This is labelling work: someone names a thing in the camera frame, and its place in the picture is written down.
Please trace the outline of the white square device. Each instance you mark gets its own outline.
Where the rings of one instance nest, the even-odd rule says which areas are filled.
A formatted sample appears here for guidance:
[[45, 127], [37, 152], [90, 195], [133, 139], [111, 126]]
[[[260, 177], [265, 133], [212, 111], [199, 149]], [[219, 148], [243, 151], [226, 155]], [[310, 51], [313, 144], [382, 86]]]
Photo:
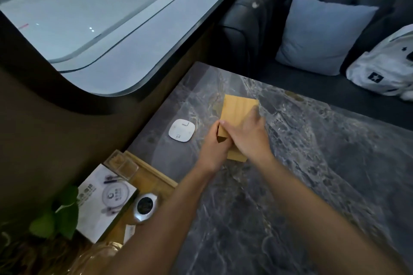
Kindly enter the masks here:
[[188, 142], [195, 132], [194, 123], [184, 120], [177, 119], [171, 125], [168, 135], [170, 138], [178, 142]]

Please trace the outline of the clear amber plastic box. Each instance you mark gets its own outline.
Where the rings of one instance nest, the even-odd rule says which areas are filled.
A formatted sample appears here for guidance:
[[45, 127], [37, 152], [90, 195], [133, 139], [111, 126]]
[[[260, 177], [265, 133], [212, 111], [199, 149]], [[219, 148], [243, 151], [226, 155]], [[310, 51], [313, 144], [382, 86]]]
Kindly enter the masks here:
[[139, 166], [120, 150], [115, 150], [103, 165], [121, 178], [130, 182], [137, 173]]

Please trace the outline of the person's left hand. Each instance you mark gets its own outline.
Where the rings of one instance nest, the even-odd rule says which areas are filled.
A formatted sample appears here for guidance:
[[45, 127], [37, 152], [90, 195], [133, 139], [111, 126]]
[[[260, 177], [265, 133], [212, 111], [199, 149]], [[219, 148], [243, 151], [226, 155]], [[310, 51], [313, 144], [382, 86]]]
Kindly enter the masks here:
[[228, 151], [232, 145], [231, 137], [225, 138], [224, 141], [219, 143], [211, 142], [209, 129], [194, 168], [206, 173], [216, 173], [227, 159]]

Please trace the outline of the white star print bag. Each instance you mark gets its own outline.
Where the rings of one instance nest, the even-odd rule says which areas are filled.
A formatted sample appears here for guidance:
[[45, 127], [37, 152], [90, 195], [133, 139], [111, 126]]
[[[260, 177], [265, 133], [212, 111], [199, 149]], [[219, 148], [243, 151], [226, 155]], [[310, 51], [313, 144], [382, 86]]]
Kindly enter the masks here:
[[413, 24], [363, 53], [347, 68], [346, 78], [377, 94], [413, 102]]

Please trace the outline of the dark tufted sofa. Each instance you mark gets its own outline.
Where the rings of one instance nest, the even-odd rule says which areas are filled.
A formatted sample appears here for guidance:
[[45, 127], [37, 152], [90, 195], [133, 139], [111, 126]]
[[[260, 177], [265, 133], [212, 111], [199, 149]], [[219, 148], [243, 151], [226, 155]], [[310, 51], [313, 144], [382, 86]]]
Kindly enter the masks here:
[[319, 0], [376, 6], [378, 12], [336, 76], [276, 61], [292, 0], [235, 0], [213, 32], [213, 66], [413, 131], [413, 102], [362, 89], [345, 77], [348, 66], [385, 37], [413, 23], [413, 0]]

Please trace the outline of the green leafy plant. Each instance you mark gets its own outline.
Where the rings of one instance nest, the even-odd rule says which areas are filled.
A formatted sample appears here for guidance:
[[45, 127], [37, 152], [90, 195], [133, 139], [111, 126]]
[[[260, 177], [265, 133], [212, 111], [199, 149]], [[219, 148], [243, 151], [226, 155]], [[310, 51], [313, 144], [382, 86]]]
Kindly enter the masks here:
[[61, 235], [71, 240], [79, 219], [78, 193], [76, 186], [66, 186], [30, 223], [29, 232], [38, 238]]

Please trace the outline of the white printed box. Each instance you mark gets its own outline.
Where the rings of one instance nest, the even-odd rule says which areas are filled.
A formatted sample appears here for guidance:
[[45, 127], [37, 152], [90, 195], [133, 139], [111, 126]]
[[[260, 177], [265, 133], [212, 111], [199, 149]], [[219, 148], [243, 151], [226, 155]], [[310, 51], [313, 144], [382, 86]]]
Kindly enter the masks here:
[[92, 244], [100, 242], [138, 189], [103, 164], [78, 186], [76, 230]]

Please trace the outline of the light blue cushion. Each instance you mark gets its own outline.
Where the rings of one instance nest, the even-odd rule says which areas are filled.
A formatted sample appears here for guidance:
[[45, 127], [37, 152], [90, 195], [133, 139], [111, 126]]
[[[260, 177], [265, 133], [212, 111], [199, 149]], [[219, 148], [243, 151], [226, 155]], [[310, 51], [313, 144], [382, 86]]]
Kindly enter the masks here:
[[337, 76], [349, 51], [379, 8], [292, 0], [276, 61]]

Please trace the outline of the glass window pane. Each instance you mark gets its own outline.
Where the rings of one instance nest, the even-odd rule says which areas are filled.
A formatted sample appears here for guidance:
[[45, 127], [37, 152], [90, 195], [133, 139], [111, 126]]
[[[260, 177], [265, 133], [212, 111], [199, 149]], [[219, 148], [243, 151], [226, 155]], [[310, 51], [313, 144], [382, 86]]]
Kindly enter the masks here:
[[0, 0], [66, 80], [100, 96], [142, 87], [224, 0]]

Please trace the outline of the wooden tray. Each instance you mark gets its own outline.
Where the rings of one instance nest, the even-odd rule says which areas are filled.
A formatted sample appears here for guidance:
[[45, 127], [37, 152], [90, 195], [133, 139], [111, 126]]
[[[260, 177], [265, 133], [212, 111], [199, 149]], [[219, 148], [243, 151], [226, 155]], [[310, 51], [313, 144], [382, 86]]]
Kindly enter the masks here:
[[136, 231], [138, 231], [144, 224], [137, 223], [133, 217], [133, 204], [136, 199], [142, 194], [153, 193], [159, 197], [158, 205], [162, 205], [172, 195], [174, 189], [178, 185], [174, 180], [159, 172], [134, 154], [128, 151], [123, 153], [139, 166], [137, 173], [129, 182], [137, 190], [127, 204], [116, 214], [114, 221], [104, 232], [103, 236], [101, 236], [99, 242], [112, 241], [124, 244], [124, 236], [127, 226], [137, 226]]

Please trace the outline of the person's left forearm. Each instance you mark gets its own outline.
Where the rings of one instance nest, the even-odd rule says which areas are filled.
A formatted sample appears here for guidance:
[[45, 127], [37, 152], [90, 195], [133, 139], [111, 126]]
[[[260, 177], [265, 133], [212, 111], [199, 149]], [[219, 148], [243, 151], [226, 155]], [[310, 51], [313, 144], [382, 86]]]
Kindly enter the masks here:
[[200, 197], [221, 166], [199, 160], [101, 275], [168, 275], [196, 216]]

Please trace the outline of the person's right hand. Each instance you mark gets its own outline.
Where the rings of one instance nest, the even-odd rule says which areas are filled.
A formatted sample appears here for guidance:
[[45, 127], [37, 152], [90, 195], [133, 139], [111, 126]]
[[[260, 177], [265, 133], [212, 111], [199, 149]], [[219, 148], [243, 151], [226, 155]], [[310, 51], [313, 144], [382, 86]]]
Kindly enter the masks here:
[[269, 165], [275, 160], [265, 124], [265, 118], [259, 114], [259, 107], [254, 106], [238, 125], [240, 132], [228, 133], [240, 152], [258, 167]]

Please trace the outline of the person's right forearm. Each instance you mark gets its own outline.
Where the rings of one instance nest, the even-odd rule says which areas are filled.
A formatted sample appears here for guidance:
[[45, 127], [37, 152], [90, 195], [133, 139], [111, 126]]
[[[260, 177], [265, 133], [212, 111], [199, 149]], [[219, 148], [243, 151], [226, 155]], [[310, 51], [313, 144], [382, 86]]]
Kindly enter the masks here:
[[250, 157], [323, 275], [406, 275], [403, 267], [298, 180], [271, 152]]

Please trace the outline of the silver round device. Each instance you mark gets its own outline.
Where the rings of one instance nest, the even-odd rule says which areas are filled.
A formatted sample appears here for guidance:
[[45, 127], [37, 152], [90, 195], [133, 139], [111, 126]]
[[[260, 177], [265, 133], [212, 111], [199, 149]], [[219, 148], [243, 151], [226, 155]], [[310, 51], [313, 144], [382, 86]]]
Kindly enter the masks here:
[[158, 208], [159, 197], [153, 193], [140, 195], [133, 204], [133, 217], [137, 223], [150, 219]]

